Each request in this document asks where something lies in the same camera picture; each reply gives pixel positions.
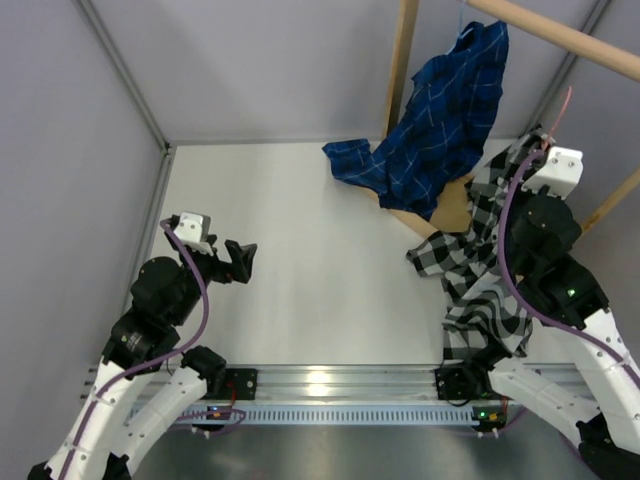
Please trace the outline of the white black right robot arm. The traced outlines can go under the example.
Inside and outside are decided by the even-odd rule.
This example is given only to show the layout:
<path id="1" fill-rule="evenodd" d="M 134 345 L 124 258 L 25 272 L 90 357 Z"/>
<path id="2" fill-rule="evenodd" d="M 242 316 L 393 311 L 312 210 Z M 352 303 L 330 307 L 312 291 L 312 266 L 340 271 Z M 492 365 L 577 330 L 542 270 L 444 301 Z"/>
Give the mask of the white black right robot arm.
<path id="1" fill-rule="evenodd" d="M 524 319 L 537 319 L 564 346 L 590 396 L 576 396 L 524 365 L 506 341 L 446 358 L 427 371 L 439 400 L 454 407 L 505 397 L 554 427 L 600 479 L 639 476 L 639 367 L 619 335 L 604 292 L 569 250 L 580 227 L 564 200 L 510 192 L 496 238 L 497 280 Z"/>

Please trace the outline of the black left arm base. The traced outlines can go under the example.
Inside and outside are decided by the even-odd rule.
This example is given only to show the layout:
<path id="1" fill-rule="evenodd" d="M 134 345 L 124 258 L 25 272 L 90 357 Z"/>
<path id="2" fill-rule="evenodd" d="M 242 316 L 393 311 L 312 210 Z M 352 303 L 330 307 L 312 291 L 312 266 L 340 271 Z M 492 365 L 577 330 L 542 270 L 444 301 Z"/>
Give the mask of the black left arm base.
<path id="1" fill-rule="evenodd" d="M 234 402 L 255 399 L 258 370 L 254 368 L 227 368 L 213 380 L 207 381 L 205 400 Z"/>

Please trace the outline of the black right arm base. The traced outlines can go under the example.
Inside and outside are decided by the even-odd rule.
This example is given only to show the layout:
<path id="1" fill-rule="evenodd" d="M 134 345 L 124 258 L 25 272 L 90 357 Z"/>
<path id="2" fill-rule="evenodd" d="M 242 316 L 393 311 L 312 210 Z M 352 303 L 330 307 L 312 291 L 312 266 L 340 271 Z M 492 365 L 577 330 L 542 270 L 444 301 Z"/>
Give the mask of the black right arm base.
<path id="1" fill-rule="evenodd" d="M 438 399 L 453 406 L 499 398 L 490 387 L 488 374 L 467 364 L 445 365 L 436 369 L 435 381 Z"/>

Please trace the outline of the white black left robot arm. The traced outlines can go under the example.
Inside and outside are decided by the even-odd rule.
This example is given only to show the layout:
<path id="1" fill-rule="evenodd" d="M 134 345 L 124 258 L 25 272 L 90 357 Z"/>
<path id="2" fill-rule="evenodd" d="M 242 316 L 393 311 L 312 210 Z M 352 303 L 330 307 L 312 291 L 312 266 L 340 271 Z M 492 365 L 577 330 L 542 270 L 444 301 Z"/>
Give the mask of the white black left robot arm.
<path id="1" fill-rule="evenodd" d="M 31 479 L 129 479 L 153 445 L 194 402 L 226 386 L 226 361 L 177 332 L 210 283 L 246 284 L 258 247 L 228 240 L 216 252 L 179 248 L 178 259 L 144 263 L 132 305 L 114 324 L 89 396 L 63 445 L 31 468 Z"/>

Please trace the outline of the pink wire hanger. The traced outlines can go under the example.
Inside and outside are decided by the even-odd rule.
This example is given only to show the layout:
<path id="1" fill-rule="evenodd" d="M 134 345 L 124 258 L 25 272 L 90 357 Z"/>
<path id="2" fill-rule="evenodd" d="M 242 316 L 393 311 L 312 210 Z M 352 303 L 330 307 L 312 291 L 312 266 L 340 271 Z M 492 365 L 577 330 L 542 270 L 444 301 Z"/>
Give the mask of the pink wire hanger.
<path id="1" fill-rule="evenodd" d="M 548 133 L 544 137 L 543 142 L 541 144 L 543 152 L 546 152 L 549 149 L 549 147 L 551 146 L 551 143 L 553 142 L 553 135 L 555 134 L 560 122 L 562 121 L 562 118 L 565 115 L 565 112 L 566 112 L 566 110 L 568 108 L 568 105 L 569 105 L 569 103 L 571 101 L 572 95 L 573 95 L 573 86 L 569 85 L 568 88 L 567 88 L 566 95 L 565 95 L 564 101 L 562 103 L 562 106 L 561 106 L 561 108 L 560 108 L 560 110 L 559 110 L 554 122 L 552 123 L 551 128 L 549 129 Z"/>

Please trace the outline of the black white checkered shirt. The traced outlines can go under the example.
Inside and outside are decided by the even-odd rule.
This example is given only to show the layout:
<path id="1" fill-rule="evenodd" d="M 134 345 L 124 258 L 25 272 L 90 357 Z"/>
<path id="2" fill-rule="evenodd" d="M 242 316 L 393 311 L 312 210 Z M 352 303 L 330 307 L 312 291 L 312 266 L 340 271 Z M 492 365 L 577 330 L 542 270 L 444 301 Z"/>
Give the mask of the black white checkered shirt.
<path id="1" fill-rule="evenodd" d="M 515 357 L 527 356 L 533 322 L 502 278 L 498 224 L 509 181 L 544 138 L 539 130 L 521 136 L 464 185 L 471 214 L 466 231 L 438 231 L 406 254 L 420 276 L 441 279 L 445 361 L 468 359 L 491 343 Z"/>

